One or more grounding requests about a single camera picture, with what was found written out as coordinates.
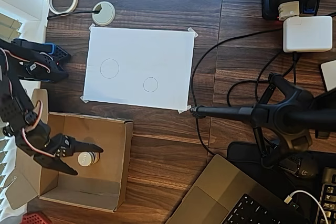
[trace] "black keyboard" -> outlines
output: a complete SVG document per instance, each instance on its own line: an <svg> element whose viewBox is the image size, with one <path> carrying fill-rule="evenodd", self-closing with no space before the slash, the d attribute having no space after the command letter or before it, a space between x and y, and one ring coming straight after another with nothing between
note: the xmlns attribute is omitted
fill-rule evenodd
<svg viewBox="0 0 336 224"><path fill-rule="evenodd" d="M244 194L222 224L284 224L268 210Z"/></svg>
<svg viewBox="0 0 336 224"><path fill-rule="evenodd" d="M322 192L320 198L320 204L327 216L329 224L336 224L336 169L325 168L322 179ZM326 224L324 217L318 210L317 224Z"/></svg>

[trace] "computer mouse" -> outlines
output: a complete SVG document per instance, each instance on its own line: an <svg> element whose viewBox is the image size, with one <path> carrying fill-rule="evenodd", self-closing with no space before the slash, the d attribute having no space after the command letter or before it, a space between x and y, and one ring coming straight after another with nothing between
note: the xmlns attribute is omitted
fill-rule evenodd
<svg viewBox="0 0 336 224"><path fill-rule="evenodd" d="M285 172L303 179L314 178L319 172L316 160L308 152L290 156L279 162L278 166Z"/></svg>

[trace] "laptop keyboard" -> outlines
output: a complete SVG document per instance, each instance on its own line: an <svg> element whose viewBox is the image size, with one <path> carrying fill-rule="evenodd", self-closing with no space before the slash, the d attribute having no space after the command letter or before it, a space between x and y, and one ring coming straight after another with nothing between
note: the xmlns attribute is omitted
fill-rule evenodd
<svg viewBox="0 0 336 224"><path fill-rule="evenodd" d="M268 210L244 194L222 224L284 224Z"/></svg>

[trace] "pencil circle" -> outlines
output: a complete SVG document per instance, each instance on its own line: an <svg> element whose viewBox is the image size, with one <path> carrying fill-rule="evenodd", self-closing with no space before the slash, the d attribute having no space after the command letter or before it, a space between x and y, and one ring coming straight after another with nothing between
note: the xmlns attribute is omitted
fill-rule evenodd
<svg viewBox="0 0 336 224"><path fill-rule="evenodd" d="M119 73L119 64L114 59L106 59L100 65L100 73L106 79L112 79Z"/></svg>
<svg viewBox="0 0 336 224"><path fill-rule="evenodd" d="M153 93L159 87L159 83L154 77L148 77L143 82L143 89L148 93Z"/></svg>

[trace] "cardboard box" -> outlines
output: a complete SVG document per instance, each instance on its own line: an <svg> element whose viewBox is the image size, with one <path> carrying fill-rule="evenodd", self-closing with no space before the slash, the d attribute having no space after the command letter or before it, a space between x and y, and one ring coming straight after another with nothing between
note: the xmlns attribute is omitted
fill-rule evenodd
<svg viewBox="0 0 336 224"><path fill-rule="evenodd" d="M101 118L67 113L48 114L47 91L36 89L32 101L42 100L42 121L51 127L50 136L63 133L104 149L97 163L82 167L75 153L62 160L77 170L72 176L42 168L17 149L13 172L5 182L7 199L17 209L36 196L66 205L114 212L125 200L133 132L132 120Z"/></svg>

